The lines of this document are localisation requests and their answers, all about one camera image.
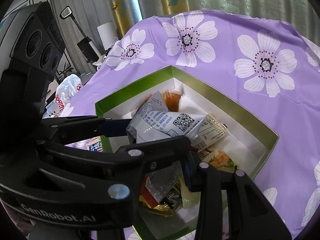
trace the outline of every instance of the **screw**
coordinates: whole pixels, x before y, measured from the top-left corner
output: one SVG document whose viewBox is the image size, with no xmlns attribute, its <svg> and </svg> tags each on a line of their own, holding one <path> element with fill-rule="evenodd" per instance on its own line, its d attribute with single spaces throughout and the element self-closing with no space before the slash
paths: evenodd
<svg viewBox="0 0 320 240">
<path fill-rule="evenodd" d="M 41 144 L 44 144 L 45 143 L 45 140 L 37 140 L 37 145 L 41 145 Z"/>
<path fill-rule="evenodd" d="M 133 150 L 128 151 L 128 154 L 132 157 L 133 156 L 140 156 L 142 154 L 142 151 L 133 149 Z"/>
<path fill-rule="evenodd" d="M 199 163 L 199 166 L 200 166 L 201 168 L 203 168 L 203 169 L 207 169 L 207 168 L 209 168 L 209 163 L 201 162 L 201 163 Z"/>
<path fill-rule="evenodd" d="M 123 184 L 113 184 L 108 188 L 108 194 L 114 199 L 125 199 L 130 194 L 130 189 Z"/>
<path fill-rule="evenodd" d="M 157 168 L 157 162 L 152 162 L 151 164 L 150 164 L 150 170 L 155 170 Z"/>
<path fill-rule="evenodd" d="M 238 175 L 239 177 L 244 176 L 244 171 L 243 170 L 236 170 L 236 175 Z"/>
</svg>

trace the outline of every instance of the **deer print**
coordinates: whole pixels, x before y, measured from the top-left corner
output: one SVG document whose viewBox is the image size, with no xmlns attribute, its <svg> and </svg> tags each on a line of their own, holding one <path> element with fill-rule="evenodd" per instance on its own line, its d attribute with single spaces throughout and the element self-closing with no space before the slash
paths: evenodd
<svg viewBox="0 0 320 240">
<path fill-rule="evenodd" d="M 114 2 L 114 3 L 112 4 L 112 9 L 113 9 L 114 11 L 118 11 L 118 10 L 117 10 L 118 6 L 119 6 L 119 3 Z"/>
</svg>

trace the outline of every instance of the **green box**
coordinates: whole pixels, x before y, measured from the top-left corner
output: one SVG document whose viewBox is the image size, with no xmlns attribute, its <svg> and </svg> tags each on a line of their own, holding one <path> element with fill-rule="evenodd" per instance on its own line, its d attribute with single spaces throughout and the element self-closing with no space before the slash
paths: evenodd
<svg viewBox="0 0 320 240">
<path fill-rule="evenodd" d="M 230 135 L 219 141 L 218 146 L 215 145 L 226 151 L 253 179 L 269 158 L 279 136 L 231 98 L 178 68 L 173 66 L 163 68 L 119 89 L 95 104 L 96 114 L 99 117 L 113 119 L 130 118 L 147 95 L 158 90 L 171 90 L 177 86 L 183 86 L 185 91 L 184 99 L 181 99 L 180 112 L 183 112 L 182 108 L 184 108 L 188 113 L 187 109 L 193 107 L 193 111 L 214 114 L 221 122 L 227 124 Z M 118 141 L 114 144 L 113 138 L 104 136 L 101 137 L 101 141 L 104 151 L 108 152 L 115 151 L 121 144 L 127 144 L 125 139 L 120 144 Z M 227 206 L 226 196 L 223 204 L 224 207 Z M 156 216 L 153 214 L 146 218 L 147 216 L 149 215 L 140 211 L 134 224 L 135 230 L 143 240 L 174 240 L 193 231 L 196 227 L 196 219 L 181 224 L 179 219 L 153 217 Z M 172 233 L 161 237 L 163 231 Z"/>
</svg>

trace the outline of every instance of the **flower center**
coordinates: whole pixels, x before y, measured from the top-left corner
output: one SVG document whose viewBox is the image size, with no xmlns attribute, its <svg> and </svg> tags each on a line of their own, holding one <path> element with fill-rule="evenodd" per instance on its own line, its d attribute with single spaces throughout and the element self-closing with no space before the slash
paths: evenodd
<svg viewBox="0 0 320 240">
<path fill-rule="evenodd" d="M 184 46 L 192 45 L 192 36 L 188 33 L 182 36 L 182 43 Z"/>
<path fill-rule="evenodd" d="M 136 52 L 135 52 L 134 49 L 129 49 L 129 50 L 127 51 L 127 57 L 132 57 L 135 53 L 136 53 Z"/>
<path fill-rule="evenodd" d="M 269 58 L 261 58 L 261 64 L 260 64 L 260 68 L 263 72 L 271 72 L 273 63 L 270 61 Z"/>
</svg>

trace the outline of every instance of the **floral tablecloth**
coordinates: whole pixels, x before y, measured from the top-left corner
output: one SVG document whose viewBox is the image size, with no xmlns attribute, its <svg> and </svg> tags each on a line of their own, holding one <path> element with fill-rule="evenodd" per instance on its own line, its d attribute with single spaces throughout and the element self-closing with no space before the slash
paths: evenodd
<svg viewBox="0 0 320 240">
<path fill-rule="evenodd" d="M 65 110 L 93 115 L 95 102 L 168 65 L 199 78 L 280 136 L 254 182 L 294 238 L 320 204 L 319 57 L 319 47 L 285 22 L 216 10 L 152 17 L 116 43 Z"/>
</svg>

